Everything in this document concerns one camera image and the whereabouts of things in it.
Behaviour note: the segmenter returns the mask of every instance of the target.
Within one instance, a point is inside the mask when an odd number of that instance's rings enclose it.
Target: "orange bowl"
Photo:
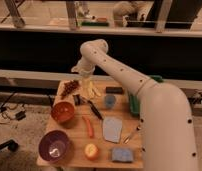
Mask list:
[[[64,123],[74,117],[74,106],[69,102],[55,104],[51,111],[52,118],[58,123]]]

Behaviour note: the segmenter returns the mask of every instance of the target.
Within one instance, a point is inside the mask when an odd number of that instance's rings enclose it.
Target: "green object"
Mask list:
[[[108,22],[83,21],[81,26],[109,26]]]
[[[159,75],[150,75],[150,77],[159,83],[163,82],[163,78]],[[131,93],[128,93],[128,97],[129,97],[129,105],[130,105],[130,111],[131,111],[132,116],[135,116],[135,117],[139,116],[140,115],[139,100],[137,99],[137,97],[135,97]]]

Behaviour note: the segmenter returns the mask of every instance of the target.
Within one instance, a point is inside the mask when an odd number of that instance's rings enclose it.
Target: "blue sponge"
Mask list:
[[[129,148],[114,147],[112,149],[112,161],[132,163],[134,161],[133,151]]]

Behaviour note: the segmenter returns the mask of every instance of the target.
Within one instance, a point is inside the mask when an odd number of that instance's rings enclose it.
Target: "purple bowl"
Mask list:
[[[63,131],[55,130],[47,133],[40,141],[39,154],[48,162],[62,159],[70,146],[70,140]]]

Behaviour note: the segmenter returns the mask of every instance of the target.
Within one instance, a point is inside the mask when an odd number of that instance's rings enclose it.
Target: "cup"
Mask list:
[[[104,97],[104,104],[107,109],[113,108],[113,106],[115,105],[115,102],[116,102],[116,98],[113,94],[107,94]]]

